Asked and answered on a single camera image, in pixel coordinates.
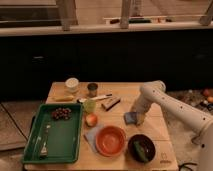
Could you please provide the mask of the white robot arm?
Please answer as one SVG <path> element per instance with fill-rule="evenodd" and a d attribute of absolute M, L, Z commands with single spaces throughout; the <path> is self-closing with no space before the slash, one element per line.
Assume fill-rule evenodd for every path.
<path fill-rule="evenodd" d="M 137 122 L 142 123 L 142 117 L 153 103 L 166 109 L 200 137 L 197 171 L 213 171 L 213 116 L 167 95 L 165 91 L 166 86 L 160 80 L 141 84 L 140 95 L 131 107 Z"/>

